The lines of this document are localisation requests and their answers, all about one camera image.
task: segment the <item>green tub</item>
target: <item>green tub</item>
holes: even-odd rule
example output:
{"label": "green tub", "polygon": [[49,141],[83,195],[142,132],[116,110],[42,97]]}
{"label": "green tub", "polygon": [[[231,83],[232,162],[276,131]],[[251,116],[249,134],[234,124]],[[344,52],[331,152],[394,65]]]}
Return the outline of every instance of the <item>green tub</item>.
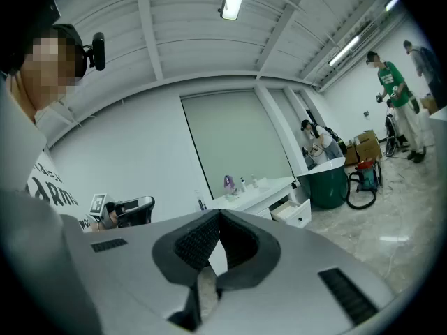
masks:
{"label": "green tub", "polygon": [[297,176],[312,204],[322,209],[334,209],[345,203],[348,184],[344,160],[345,158],[336,158],[326,161]]}

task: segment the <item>man in green shirt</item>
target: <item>man in green shirt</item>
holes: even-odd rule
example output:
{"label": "man in green shirt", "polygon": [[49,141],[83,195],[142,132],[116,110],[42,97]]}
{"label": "man in green shirt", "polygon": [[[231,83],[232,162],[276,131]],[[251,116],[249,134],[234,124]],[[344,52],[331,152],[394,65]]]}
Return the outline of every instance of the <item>man in green shirt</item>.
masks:
{"label": "man in green shirt", "polygon": [[411,92],[404,78],[394,64],[382,62],[374,51],[368,52],[366,63],[368,67],[379,69],[377,76],[383,86],[383,92],[380,96],[377,96],[377,102],[380,103],[387,94],[390,96],[399,117],[400,128],[410,144],[411,152],[408,155],[408,159],[412,159],[414,163],[420,163],[425,155],[423,138],[418,116],[414,112],[411,103],[409,103]]}

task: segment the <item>vent grille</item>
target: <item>vent grille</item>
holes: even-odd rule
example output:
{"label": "vent grille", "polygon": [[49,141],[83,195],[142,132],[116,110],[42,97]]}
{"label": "vent grille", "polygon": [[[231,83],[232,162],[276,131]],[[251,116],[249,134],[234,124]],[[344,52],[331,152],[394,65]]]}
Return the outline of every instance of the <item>vent grille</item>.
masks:
{"label": "vent grille", "polygon": [[110,241],[100,242],[91,244],[91,247],[95,251],[95,253],[106,251],[108,249],[117,248],[127,244],[122,238],[111,239]]}
{"label": "vent grille", "polygon": [[318,273],[355,325],[377,313],[377,308],[338,268]]}

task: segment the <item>bottle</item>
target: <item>bottle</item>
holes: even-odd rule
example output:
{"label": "bottle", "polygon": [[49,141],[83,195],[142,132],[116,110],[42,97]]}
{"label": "bottle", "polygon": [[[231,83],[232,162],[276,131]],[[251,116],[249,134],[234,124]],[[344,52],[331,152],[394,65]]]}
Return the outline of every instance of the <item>bottle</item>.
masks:
{"label": "bottle", "polygon": [[253,187],[258,188],[258,179],[253,174],[251,174],[251,180],[253,181]]}
{"label": "bottle", "polygon": [[242,177],[240,178],[240,183],[242,184],[241,189],[244,193],[245,191],[247,191],[247,187],[245,186],[245,180]]}

